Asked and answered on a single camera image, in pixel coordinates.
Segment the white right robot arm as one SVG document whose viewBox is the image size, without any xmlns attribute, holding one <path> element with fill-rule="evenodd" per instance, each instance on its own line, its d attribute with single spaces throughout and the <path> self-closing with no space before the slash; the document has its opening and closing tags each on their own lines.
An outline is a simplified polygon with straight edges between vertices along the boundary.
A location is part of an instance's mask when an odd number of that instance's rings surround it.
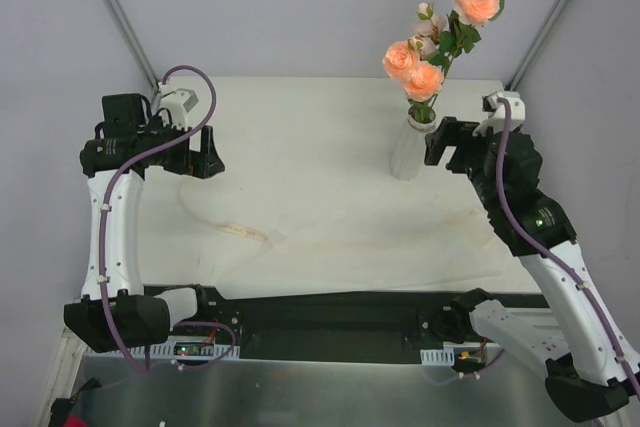
<svg viewBox="0 0 640 427">
<path fill-rule="evenodd" d="M 542 157 L 531 137 L 506 117 L 483 123 L 444 118 L 425 137 L 427 166 L 454 153 L 446 168 L 464 174 L 495 234 L 541 289 L 560 329 L 555 344 L 477 288 L 441 311 L 418 311 L 430 340 L 498 343 L 541 374 L 548 396 L 574 422 L 600 420 L 639 393 L 639 354 L 603 306 L 585 266 L 576 232 L 559 203 L 538 187 Z"/>
</svg>

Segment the white wrapping paper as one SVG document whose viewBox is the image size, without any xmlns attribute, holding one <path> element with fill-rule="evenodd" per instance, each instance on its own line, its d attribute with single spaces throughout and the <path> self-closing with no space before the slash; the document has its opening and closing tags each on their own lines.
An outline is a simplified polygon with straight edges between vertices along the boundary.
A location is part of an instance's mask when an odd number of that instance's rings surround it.
<svg viewBox="0 0 640 427">
<path fill-rule="evenodd" d="M 227 298 L 417 290 L 498 277 L 509 258 L 468 188 L 393 183 L 343 196 L 306 224 L 283 218 L 216 286 Z"/>
</svg>

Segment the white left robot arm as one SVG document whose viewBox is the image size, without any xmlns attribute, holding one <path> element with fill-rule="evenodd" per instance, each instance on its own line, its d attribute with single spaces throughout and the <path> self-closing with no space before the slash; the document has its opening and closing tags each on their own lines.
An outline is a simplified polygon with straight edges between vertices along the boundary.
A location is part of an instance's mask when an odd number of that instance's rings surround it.
<svg viewBox="0 0 640 427">
<path fill-rule="evenodd" d="M 138 266 L 138 212 L 145 171 L 159 166 L 177 175 L 205 179 L 223 171 L 213 130 L 200 133 L 200 148 L 184 141 L 158 152 L 123 174 L 117 171 L 141 152 L 180 137 L 196 93 L 177 89 L 163 95 L 156 111 L 142 94 L 102 99 L 103 120 L 80 152 L 91 200 L 90 254 L 80 298 L 64 307 L 64 323 L 98 353 L 164 343 L 178 324 L 188 335 L 211 324 L 202 287 L 191 284 L 145 294 Z"/>
</svg>

